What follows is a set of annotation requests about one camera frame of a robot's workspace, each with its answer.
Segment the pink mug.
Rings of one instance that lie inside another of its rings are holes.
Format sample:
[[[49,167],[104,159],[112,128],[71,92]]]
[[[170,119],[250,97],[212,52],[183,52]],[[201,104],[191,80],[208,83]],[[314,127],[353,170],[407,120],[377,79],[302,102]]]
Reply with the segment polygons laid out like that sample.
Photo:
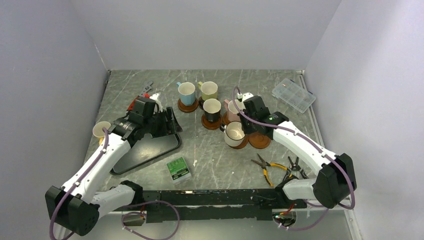
[[[237,99],[235,101],[225,99],[223,102],[224,102],[224,107],[225,107],[225,109],[227,111],[227,118],[228,118],[228,120],[230,122],[234,122],[234,121],[240,122],[241,119],[238,116],[238,113],[239,112],[236,109],[236,106],[240,110],[244,110],[245,109],[244,103],[241,102],[241,101],[238,101]]]

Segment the brown coaster four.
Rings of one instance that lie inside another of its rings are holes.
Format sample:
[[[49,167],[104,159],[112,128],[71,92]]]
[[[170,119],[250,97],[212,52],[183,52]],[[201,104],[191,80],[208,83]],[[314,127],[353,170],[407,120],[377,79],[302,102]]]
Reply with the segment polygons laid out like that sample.
[[[230,121],[230,120],[229,120],[229,118],[228,118],[228,113],[227,113],[227,112],[225,112],[225,113],[224,113],[224,115],[222,116],[222,123],[223,123],[224,125],[228,125],[230,122],[231,122],[231,121]]]

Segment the brown coaster five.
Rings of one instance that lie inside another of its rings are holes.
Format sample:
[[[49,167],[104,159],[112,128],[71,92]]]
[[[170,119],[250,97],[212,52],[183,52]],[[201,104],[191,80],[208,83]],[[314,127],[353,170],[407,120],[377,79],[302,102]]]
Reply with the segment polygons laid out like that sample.
[[[259,132],[254,132],[248,136],[248,142],[256,149],[265,149],[271,144],[271,139]]]

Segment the brown coaster six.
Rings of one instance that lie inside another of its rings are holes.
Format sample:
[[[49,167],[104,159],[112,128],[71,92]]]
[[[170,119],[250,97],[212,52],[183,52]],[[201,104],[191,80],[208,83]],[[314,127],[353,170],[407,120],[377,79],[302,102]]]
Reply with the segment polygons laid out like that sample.
[[[244,148],[248,144],[248,142],[249,142],[249,140],[248,140],[247,137],[244,137],[243,139],[240,139],[240,140],[231,139],[229,147],[232,148],[232,149],[239,150],[239,149]]]

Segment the white ribbed black-rimmed mug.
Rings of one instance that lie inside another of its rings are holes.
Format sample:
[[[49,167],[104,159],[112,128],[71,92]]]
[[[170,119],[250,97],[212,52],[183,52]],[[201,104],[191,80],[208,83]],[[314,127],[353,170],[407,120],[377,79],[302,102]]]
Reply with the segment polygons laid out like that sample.
[[[222,123],[219,129],[223,132],[225,143],[231,148],[240,146],[246,139],[240,121],[231,121],[229,124]]]

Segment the black mug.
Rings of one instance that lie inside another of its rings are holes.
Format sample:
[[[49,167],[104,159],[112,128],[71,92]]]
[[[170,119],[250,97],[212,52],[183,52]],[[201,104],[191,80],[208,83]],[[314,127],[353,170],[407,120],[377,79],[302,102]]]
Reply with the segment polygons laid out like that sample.
[[[207,99],[203,102],[203,111],[205,119],[214,123],[217,122],[221,116],[221,102],[215,98]]]

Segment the brown coaster one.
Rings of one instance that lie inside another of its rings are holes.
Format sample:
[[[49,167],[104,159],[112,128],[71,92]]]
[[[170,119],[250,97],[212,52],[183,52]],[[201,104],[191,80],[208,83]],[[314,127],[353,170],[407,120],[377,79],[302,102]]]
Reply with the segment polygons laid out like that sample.
[[[196,98],[195,101],[194,101],[194,103],[192,105],[187,106],[187,105],[184,105],[182,103],[182,100],[181,99],[179,99],[178,102],[177,102],[177,106],[178,106],[178,109],[181,112],[183,112],[183,113],[191,113],[191,112],[194,112],[198,108],[199,101]]]

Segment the brown coaster three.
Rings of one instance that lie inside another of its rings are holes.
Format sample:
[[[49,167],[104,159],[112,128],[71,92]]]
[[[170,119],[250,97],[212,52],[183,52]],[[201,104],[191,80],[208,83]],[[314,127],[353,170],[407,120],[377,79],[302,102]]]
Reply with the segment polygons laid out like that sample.
[[[202,117],[201,117],[201,124],[203,125],[204,128],[206,128],[208,130],[219,129],[222,122],[223,122],[222,116],[220,116],[218,118],[218,120],[215,121],[215,122],[208,121],[205,114],[203,114]]]

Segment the yellow-green mug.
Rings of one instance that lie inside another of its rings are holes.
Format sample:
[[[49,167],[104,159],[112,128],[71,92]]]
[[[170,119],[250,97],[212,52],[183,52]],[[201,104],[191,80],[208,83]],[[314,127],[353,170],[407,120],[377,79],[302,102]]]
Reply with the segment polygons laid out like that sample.
[[[208,99],[217,99],[218,98],[218,85],[213,81],[198,82],[198,88],[201,91],[202,100],[206,101]]]

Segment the orange-yellow mug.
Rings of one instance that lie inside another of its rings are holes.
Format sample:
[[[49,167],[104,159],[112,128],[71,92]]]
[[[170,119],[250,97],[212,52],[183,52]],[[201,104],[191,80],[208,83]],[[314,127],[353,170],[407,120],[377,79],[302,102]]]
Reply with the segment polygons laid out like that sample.
[[[105,132],[104,129],[108,130],[111,127],[111,123],[108,121],[99,121],[92,128],[92,135],[98,139],[98,144],[100,145],[104,138]]]

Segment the light blue mug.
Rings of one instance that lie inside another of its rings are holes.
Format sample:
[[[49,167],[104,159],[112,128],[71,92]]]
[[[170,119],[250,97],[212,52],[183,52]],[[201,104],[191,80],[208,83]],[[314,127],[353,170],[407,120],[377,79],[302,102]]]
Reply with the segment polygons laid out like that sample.
[[[177,90],[181,103],[185,106],[191,106],[195,102],[196,87],[191,82],[177,82]]]

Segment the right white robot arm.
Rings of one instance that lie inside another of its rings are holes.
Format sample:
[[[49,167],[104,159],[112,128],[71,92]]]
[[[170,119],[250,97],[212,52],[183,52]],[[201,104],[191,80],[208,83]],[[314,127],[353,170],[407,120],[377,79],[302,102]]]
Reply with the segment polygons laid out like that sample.
[[[301,132],[287,116],[279,111],[271,113],[263,99],[251,93],[237,93],[233,99],[242,102],[238,110],[242,129],[247,134],[260,133],[283,145],[299,157],[315,174],[314,178],[283,180],[276,189],[276,203],[289,207],[295,200],[316,200],[332,209],[350,197],[355,206],[357,187],[352,158],[346,153],[336,154],[313,141]]]

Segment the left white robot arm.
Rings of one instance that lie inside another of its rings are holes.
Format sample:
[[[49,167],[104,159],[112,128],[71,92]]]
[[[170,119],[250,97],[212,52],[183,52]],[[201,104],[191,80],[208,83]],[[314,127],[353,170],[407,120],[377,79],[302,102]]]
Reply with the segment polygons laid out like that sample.
[[[61,187],[51,186],[45,193],[49,237],[56,238],[55,226],[69,231],[66,239],[73,234],[85,236],[113,210],[137,210],[151,204],[145,200],[143,187],[129,180],[100,194],[96,191],[114,165],[145,134],[160,138],[182,130],[171,106],[162,108],[157,99],[138,96],[125,116],[117,118],[109,128],[102,128],[102,142],[80,170]]]

